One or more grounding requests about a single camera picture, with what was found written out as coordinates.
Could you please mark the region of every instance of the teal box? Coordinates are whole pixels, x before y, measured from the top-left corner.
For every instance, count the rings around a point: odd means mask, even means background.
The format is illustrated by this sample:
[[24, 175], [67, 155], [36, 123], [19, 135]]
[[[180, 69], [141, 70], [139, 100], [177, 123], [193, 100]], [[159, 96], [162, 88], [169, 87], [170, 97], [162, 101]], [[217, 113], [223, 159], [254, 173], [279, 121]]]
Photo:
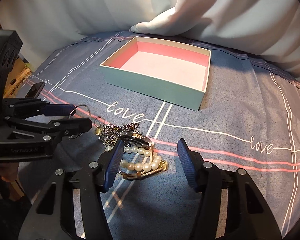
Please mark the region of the teal box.
[[198, 111], [210, 56], [210, 50], [189, 44], [135, 37], [100, 66], [111, 85]]

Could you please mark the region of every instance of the white fabric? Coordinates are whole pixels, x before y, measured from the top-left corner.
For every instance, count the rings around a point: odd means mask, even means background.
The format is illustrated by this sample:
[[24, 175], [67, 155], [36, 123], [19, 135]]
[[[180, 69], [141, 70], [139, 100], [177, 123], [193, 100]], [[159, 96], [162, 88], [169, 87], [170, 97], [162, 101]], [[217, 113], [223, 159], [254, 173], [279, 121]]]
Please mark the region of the white fabric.
[[132, 26], [261, 55], [300, 81], [297, 0], [2, 0], [0, 22], [17, 30], [36, 67], [87, 35]]

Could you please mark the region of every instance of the white pearl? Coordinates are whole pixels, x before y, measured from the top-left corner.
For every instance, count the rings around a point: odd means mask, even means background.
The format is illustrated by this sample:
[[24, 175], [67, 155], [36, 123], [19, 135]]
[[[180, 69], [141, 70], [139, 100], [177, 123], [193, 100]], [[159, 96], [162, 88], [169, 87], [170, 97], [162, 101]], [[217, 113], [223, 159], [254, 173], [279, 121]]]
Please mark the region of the white pearl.
[[150, 157], [150, 151], [149, 150], [145, 150], [145, 156]]
[[133, 146], [133, 147], [132, 147], [132, 152], [133, 152], [133, 153], [137, 153], [138, 150], [139, 150], [139, 148], [138, 148], [137, 146]]
[[128, 161], [124, 160], [124, 159], [122, 159], [121, 162], [120, 162], [120, 166], [123, 167], [123, 168], [126, 168], [127, 164], [128, 164]]
[[161, 162], [161, 160], [159, 160], [159, 159], [154, 159], [152, 162], [153, 162], [153, 163], [157, 163], [157, 165], [159, 166], [159, 165], [160, 165], [160, 162]]
[[154, 158], [155, 158], [156, 160], [162, 161], [162, 157], [159, 156], [159, 155], [155, 156]]
[[135, 169], [136, 171], [142, 171], [142, 169], [143, 169], [142, 163], [136, 163], [136, 164], [134, 165], [134, 169]]
[[125, 151], [126, 153], [132, 153], [132, 148], [130, 146], [127, 146]]
[[150, 165], [150, 163], [143, 164], [143, 170], [145, 172], [151, 171], [151, 165]]
[[127, 169], [128, 169], [129, 171], [133, 171], [133, 170], [134, 170], [134, 164], [133, 164], [133, 163], [128, 163], [128, 164], [127, 164]]
[[142, 147], [140, 147], [140, 148], [138, 149], [138, 153], [139, 153], [139, 154], [144, 154], [144, 153], [145, 153], [145, 149], [142, 148]]
[[150, 165], [151, 165], [151, 169], [153, 169], [153, 170], [156, 170], [159, 167], [159, 165], [154, 162], [151, 162]]

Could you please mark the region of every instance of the bed sheet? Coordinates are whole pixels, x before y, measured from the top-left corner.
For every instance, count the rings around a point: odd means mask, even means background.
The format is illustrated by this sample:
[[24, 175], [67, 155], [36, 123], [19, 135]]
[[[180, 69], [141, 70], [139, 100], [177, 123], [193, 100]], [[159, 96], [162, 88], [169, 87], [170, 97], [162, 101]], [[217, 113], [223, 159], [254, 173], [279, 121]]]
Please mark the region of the bed sheet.
[[[211, 50], [208, 87], [199, 111], [105, 83], [99, 65], [135, 36]], [[40, 95], [44, 100], [87, 104], [93, 116], [116, 125], [139, 122], [140, 130], [155, 142], [157, 153], [169, 162], [168, 171], [142, 181], [117, 175], [114, 186], [102, 194], [114, 239], [187, 239], [200, 194], [192, 191], [184, 176], [176, 153], [180, 138], [221, 169], [245, 168], [269, 204], [282, 235], [300, 217], [300, 83], [276, 66], [243, 52], [177, 36], [113, 32], [56, 50], [18, 96], [26, 95], [40, 81], [46, 83]], [[78, 114], [86, 116], [83, 111]], [[49, 121], [42, 116], [32, 120]], [[64, 139], [52, 160], [21, 164], [20, 180], [28, 196], [35, 198], [55, 169], [77, 170], [84, 160], [96, 160], [103, 150], [93, 129], [78, 139]], [[77, 234], [84, 236], [79, 210], [76, 191]]]

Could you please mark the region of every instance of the metal ring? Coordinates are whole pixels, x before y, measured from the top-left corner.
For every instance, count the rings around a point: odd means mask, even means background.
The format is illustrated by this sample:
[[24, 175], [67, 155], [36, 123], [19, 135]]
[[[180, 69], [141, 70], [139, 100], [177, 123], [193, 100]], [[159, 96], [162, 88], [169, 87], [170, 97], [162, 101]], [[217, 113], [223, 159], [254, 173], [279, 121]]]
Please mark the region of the metal ring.
[[96, 125], [96, 121], [101, 118], [104, 122], [103, 122], [103, 125], [102, 127], [104, 127], [106, 125], [106, 119], [104, 119], [102, 116], [97, 116], [95, 119], [94, 119], [94, 122], [93, 124], [96, 126], [96, 127], [99, 127], [99, 125]]
[[78, 106], [76, 106], [76, 107], [71, 111], [71, 113], [70, 113], [69, 116], [68, 116], [68, 119], [70, 119], [71, 114], [72, 114], [74, 111], [76, 111], [76, 109], [77, 109], [79, 106], [85, 106], [85, 107], [88, 109], [88, 111], [89, 111], [89, 118], [91, 117], [91, 111], [90, 111], [90, 108], [89, 108], [87, 105], [78, 105]]
[[77, 135], [71, 135], [68, 137], [68, 139], [77, 139], [78, 137], [80, 137], [82, 135], [82, 133], [78, 133]]

